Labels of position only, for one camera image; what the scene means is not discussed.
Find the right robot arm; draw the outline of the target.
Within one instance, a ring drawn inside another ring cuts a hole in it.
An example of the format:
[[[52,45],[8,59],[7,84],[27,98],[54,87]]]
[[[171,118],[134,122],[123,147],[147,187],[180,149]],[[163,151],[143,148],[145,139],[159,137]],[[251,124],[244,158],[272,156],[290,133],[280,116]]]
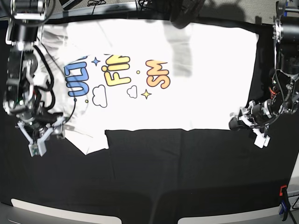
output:
[[[48,0],[0,2],[8,17],[6,44],[11,45],[3,109],[19,119],[17,128],[28,140],[31,156],[46,153],[45,142],[51,135],[64,137],[63,113],[49,112],[56,102],[54,76],[38,48],[55,5]]]

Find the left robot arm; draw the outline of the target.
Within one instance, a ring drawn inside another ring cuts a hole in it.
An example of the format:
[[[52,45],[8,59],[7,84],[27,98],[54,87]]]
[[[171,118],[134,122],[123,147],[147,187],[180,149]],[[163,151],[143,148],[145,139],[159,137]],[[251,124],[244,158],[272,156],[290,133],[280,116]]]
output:
[[[256,134],[254,144],[259,148],[269,144],[269,126],[282,114],[294,114],[299,107],[299,19],[287,15],[298,11],[298,7],[290,6],[285,0],[276,3],[270,98],[263,102],[252,100],[247,107],[231,114],[230,130],[252,130]]]

